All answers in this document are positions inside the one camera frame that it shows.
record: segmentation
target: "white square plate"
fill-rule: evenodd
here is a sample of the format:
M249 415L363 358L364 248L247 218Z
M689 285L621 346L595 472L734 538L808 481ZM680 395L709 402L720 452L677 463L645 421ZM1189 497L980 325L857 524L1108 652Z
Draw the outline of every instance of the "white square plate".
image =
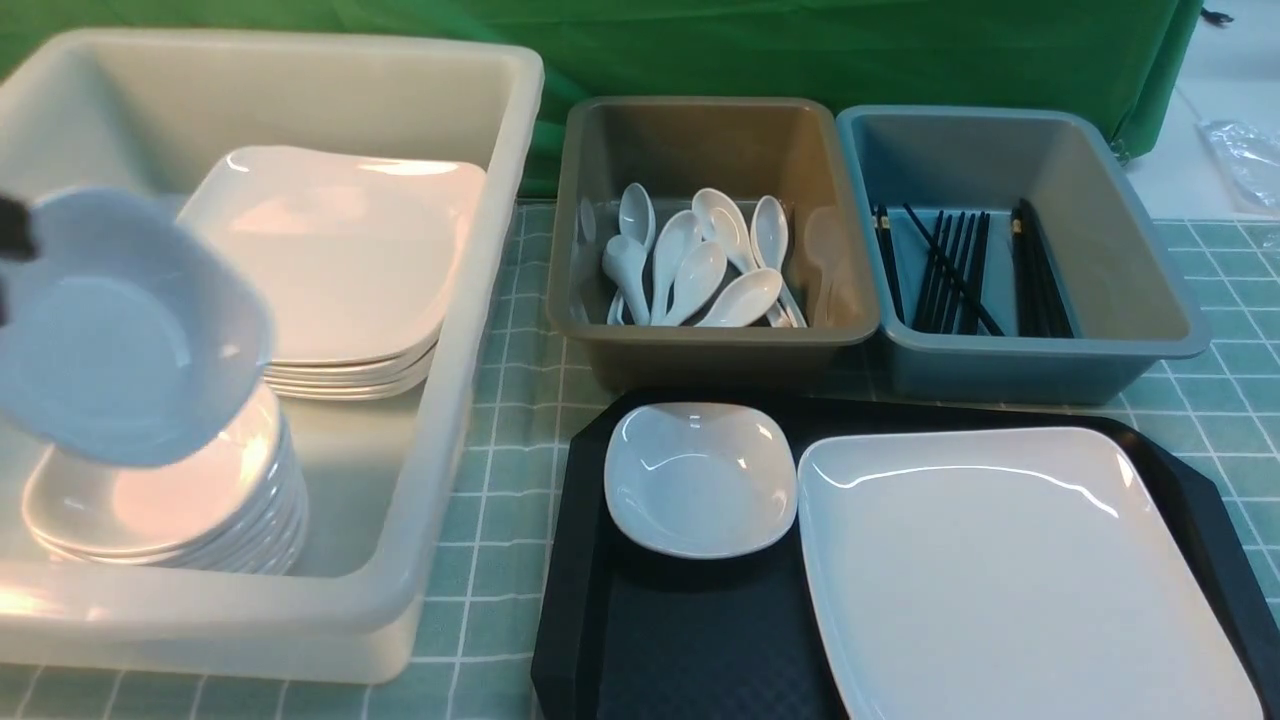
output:
M242 147L178 222L266 299L273 363L375 361L435 342L484 178L467 163Z
M855 720L1262 717L1108 438L838 437L799 473L809 591Z

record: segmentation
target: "green cloth backdrop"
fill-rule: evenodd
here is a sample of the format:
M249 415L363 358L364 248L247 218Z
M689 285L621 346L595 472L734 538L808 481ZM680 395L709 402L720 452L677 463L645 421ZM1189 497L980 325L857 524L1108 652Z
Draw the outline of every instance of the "green cloth backdrop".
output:
M1201 0L3 0L0 76L86 26L393 33L532 47L547 90L522 193L556 192L594 95L781 95L1059 109L1155 145Z

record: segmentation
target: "chopstick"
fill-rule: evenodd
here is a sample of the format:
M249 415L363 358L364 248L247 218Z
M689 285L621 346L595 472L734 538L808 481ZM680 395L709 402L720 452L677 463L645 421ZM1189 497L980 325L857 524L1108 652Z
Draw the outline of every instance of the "chopstick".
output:
M961 275L968 277L969 259L973 255L973 231L974 225L978 224L979 215L969 215L969 225L964 231L964 246L960 247L960 263L956 264L956 269L960 270ZM942 320L942 332L954 333L956 332L956 311L960 309L960 297L955 286L951 287L951 292L947 293L947 313L946 318Z
M897 258L893 256L893 233L888 222L888 209L881 205L876 210L876 240L879 242L881 258L884 260L884 274L888 278L888 293L893 299L893 313L902 318L902 288L897 277Z
M933 223L933 234L929 234L924 229L924 225L918 218L915 218L914 214L911 215L911 219L915 220L916 227L920 229L920 233L924 234L925 241L932 247L937 247L934 238L942 237L943 233L951 231L951 218L946 218L946 222L943 222L945 217L946 213L938 211L938 219ZM933 278L937 273L942 272L938 269L938 263L933 259L932 251L924 256L924 279L920 281L920 293L915 299L915 316L911 318L911 329L919 332L924 332L929 318L929 291L933 290Z
M1019 200L1018 209L1023 217L1023 234L1028 240L1028 251L1032 258L1033 279L1041 297L1041 314L1047 320L1047 329L1051 337L1071 338L1071 322L1066 316L1066 306L1062 302L1062 292L1053 277L1053 268L1048 261L1048 247L1044 243L1044 234L1041 232L1039 215L1036 208L1025 199Z
M1005 336L1004 331L1001 331L1000 325L996 324L996 320L991 316L991 313L988 313L987 309L982 306L980 296L978 296L973 291L973 288L969 287L969 283L960 277L960 273L957 273L955 268L952 268L948 263L946 263L946 258L942 256L942 251L938 249L937 241L928 234L928 232L924 228L924 223L920 222L920 218L915 214L915 210L911 210L911 206L905 202L902 204L902 209L906 210L906 214L910 215L911 222L915 223L916 229L919 229L920 234L924 236L924 241L929 243L929 255L941 260L941 264L938 266L942 269L943 273L947 274L951 282L956 283L956 288L960 291L960 299L964 300L965 305L970 310L978 314L978 319L982 322L983 327L987 328L988 333L996 337L1004 337ZM916 311L916 318L919 318L919 311Z
M951 232L945 233L943 237L938 240L938 245L942 249L941 256L946 258L946 260L951 263L951 266L954 268L956 264L955 249L956 245L960 243L960 234L964 232L964 213L960 213L959 219L955 222L954 225L950 227L950 231ZM929 300L928 300L929 314L928 314L928 323L924 327L925 332L936 333L940 331L942 325L942 304L945 293L947 293L950 288L951 283L947 282L947 277L945 273L940 272L933 277L933 288L929 290Z
M1030 274L1021 210L1014 209L1010 214L1010 223L1014 236L1014 295L1018 297L1018 334L1019 337L1039 337L1039 309Z
M987 277L987 234L991 232L991 213L983 213L978 219L978 242L973 251L973 261L969 263L969 284L978 297L982 297L982 283ZM969 307L960 309L960 332L963 334L978 334L978 315Z
M951 263L951 266L955 268L961 275L964 275L964 268L960 265L960 246L963 245L966 217L972 227L974 215L972 213L960 213L960 220L955 225L955 233L947 238L950 245L945 246L947 250L947 261ZM955 283L948 281L950 278L940 278L938 296L933 299L932 332L934 333L947 332L943 320L946 319L947 307L951 305L951 297L956 295Z

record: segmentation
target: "black tray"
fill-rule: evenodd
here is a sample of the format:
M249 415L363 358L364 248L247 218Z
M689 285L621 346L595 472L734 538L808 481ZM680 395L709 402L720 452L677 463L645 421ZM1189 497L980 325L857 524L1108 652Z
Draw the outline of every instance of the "black tray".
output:
M717 391L630 393L570 446L556 544L532 660L547 720L846 717L808 596L799 523L773 547L727 561L640 548L604 502L613 427L652 402L756 407L799 457L846 434L1073 425L1115 441L1133 461L1262 701L1280 720L1280 630L1217 487L1107 418L890 405Z

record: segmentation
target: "stack of plates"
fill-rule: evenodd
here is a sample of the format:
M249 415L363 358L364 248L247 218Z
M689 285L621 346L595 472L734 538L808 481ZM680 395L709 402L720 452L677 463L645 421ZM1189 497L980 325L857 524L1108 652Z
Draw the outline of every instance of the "stack of plates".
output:
M106 468L50 450L22 514L60 560L283 574L302 552L310 505L279 401L260 384L174 465Z
M179 222L275 315L279 395L375 400L431 369L484 170L298 147L228 155Z

